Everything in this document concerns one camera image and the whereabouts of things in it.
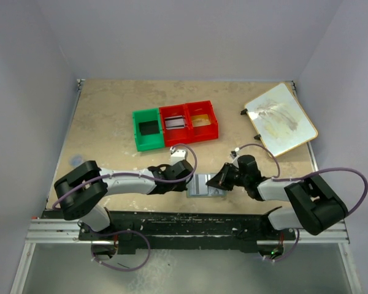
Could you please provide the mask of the green card holder wallet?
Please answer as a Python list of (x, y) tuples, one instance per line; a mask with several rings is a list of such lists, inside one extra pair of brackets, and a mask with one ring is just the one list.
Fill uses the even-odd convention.
[(206, 185), (207, 181), (215, 175), (216, 173), (195, 174), (187, 185), (186, 196), (188, 198), (225, 197), (227, 194), (225, 190)]

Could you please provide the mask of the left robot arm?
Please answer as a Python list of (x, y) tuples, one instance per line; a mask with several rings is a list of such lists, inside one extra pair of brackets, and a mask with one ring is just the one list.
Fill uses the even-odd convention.
[(67, 221), (81, 220), (94, 232), (112, 225), (107, 209), (98, 205), (106, 196), (119, 194), (162, 195), (186, 190), (194, 167), (185, 159), (172, 165), (161, 164), (137, 171), (114, 171), (98, 167), (89, 160), (54, 184), (57, 201)]

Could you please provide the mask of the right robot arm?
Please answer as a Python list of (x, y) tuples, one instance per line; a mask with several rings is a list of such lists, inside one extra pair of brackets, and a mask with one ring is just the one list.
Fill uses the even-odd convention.
[(344, 202), (321, 176), (276, 181), (261, 174), (251, 155), (225, 163), (206, 185), (225, 191), (243, 187), (250, 198), (261, 202), (289, 202), (289, 207), (275, 208), (265, 214), (268, 226), (274, 230), (298, 228), (319, 235), (348, 216)]

